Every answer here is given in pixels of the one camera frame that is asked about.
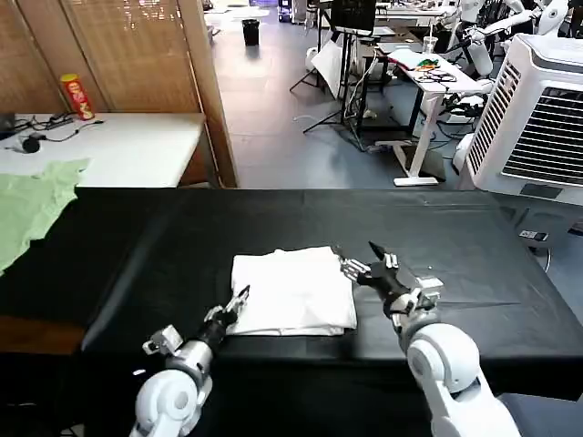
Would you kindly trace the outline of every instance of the white air conditioner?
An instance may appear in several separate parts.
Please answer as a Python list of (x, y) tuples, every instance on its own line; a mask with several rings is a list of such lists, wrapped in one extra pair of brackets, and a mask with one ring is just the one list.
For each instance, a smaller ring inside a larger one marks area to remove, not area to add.
[(483, 190), (583, 205), (583, 40), (514, 37), (465, 165)]

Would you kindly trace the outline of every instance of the green cloth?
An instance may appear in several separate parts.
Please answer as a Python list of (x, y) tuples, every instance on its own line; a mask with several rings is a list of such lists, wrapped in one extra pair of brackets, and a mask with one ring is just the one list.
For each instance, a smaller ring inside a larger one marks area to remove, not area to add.
[(0, 174), (0, 276), (33, 239), (43, 239), (77, 198), (75, 185), (88, 159), (50, 162), (39, 175)]

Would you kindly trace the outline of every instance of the folded white cloth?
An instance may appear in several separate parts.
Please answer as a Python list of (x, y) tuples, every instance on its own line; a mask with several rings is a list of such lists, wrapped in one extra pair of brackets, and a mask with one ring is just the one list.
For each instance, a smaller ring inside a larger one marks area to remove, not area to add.
[(329, 247), (238, 255), (231, 286), (249, 298), (229, 334), (342, 335), (356, 328), (353, 286)]

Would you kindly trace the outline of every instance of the computer screen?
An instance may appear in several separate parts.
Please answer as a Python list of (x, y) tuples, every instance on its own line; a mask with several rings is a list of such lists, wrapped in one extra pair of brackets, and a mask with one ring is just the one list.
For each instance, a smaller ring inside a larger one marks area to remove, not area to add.
[(374, 29), (376, 0), (333, 0), (332, 25), (336, 30), (370, 35)]

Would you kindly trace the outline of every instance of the white robot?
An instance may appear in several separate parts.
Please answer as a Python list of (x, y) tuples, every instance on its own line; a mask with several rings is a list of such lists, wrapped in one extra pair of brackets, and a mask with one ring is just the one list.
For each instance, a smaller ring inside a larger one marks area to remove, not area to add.
[(474, 341), (441, 323), (435, 305), (444, 284), (416, 277), (396, 255), (369, 243), (379, 259), (365, 265), (339, 253), (344, 275), (374, 288), (399, 336), (409, 369), (431, 410), (434, 437), (519, 437), (504, 404), (490, 390)]
[(246, 287), (226, 307), (211, 309), (194, 340), (185, 342), (168, 325), (144, 343), (147, 354), (168, 356), (167, 369), (153, 375), (139, 390), (130, 437), (176, 437), (192, 432), (212, 390), (210, 363), (248, 297)]
[[(494, 69), (485, 44), (488, 36), (505, 32), (515, 25), (537, 20), (537, 35), (557, 37), (558, 30), (568, 13), (568, 0), (551, 0), (547, 5), (537, 3), (537, 7), (533, 10), (525, 9), (520, 0), (505, 0), (511, 15), (485, 28), (480, 28), (476, 26), (476, 21), (484, 2), (484, 0), (463, 0), (460, 3), (460, 13), (452, 25), (452, 36), (446, 51), (446, 53), (451, 53), (458, 49), (466, 49), (471, 57), (469, 60), (481, 77), (489, 76)], [(461, 36), (461, 41), (454, 45), (456, 30), (460, 26), (464, 28), (463, 36)], [(511, 40), (509, 38), (502, 43), (501, 46), (505, 51)], [(485, 100), (481, 96), (490, 94), (496, 81), (493, 78), (481, 78), (476, 82), (482, 87), (479, 95), (457, 95), (445, 99), (448, 107), (442, 114), (444, 122), (469, 123), (481, 113), (485, 105)]]
[[(432, 413), (434, 437), (520, 437), (506, 407), (492, 394), (480, 368), (474, 341), (455, 326), (441, 323), (435, 310), (443, 283), (419, 278), (397, 257), (370, 243), (379, 262), (345, 258), (341, 271), (350, 280), (374, 288), (398, 335), (409, 368), (424, 391)], [(183, 344), (171, 326), (144, 344), (148, 353), (169, 355), (168, 370), (152, 376), (136, 401), (132, 437), (189, 434), (212, 387), (209, 366), (226, 328), (237, 320), (249, 288), (205, 318), (196, 340)]]

